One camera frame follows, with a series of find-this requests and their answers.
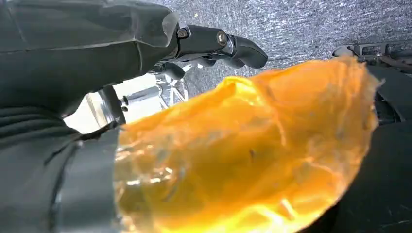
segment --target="bolt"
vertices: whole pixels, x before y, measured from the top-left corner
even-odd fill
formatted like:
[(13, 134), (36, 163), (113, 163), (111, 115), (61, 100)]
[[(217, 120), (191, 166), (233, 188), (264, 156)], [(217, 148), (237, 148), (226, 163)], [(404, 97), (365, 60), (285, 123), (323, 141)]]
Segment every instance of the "bolt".
[(123, 98), (121, 98), (120, 105), (123, 104), (122, 102), (123, 102), (126, 106), (129, 105), (129, 100), (127, 99), (126, 96), (123, 96)]
[(182, 28), (177, 31), (177, 38), (185, 39), (188, 37), (189, 37), (189, 33), (188, 31), (186, 31), (186, 29)]
[(227, 44), (227, 35), (226, 33), (220, 31), (217, 34), (218, 44), (221, 46), (225, 46)]

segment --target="orange plastic bag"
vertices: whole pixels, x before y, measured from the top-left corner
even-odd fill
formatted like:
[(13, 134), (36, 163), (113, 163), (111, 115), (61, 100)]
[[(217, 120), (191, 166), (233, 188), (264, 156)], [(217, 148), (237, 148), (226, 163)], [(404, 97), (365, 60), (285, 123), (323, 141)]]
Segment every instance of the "orange plastic bag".
[(378, 81), (354, 58), (306, 62), (124, 127), (126, 232), (292, 233), (335, 204), (368, 151)]

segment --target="gray pavement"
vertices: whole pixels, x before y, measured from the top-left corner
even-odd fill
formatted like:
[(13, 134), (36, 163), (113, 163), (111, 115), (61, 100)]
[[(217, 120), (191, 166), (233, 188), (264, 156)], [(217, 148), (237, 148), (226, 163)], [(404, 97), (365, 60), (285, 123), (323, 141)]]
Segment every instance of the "gray pavement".
[[(339, 45), (412, 39), (410, 0), (154, 0), (186, 24), (217, 27), (247, 37), (272, 59), (265, 69), (327, 59)], [(191, 95), (214, 88), (234, 70), (222, 63), (187, 75)]]

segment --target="orange bag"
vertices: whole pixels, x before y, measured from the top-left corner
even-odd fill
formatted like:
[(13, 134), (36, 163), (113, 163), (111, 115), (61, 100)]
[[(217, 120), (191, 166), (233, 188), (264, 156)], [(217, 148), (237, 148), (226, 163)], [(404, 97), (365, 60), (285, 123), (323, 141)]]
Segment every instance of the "orange bag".
[(116, 156), (125, 232), (292, 233), (335, 204), (377, 125), (378, 81), (344, 57), (216, 89), (126, 125)]

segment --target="plastic bag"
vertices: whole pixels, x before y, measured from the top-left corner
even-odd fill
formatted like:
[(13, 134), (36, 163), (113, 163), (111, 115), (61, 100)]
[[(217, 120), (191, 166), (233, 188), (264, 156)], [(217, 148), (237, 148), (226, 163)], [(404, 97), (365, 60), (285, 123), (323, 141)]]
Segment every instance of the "plastic bag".
[(292, 233), (352, 182), (377, 125), (378, 81), (344, 57), (216, 89), (124, 127), (126, 232)]

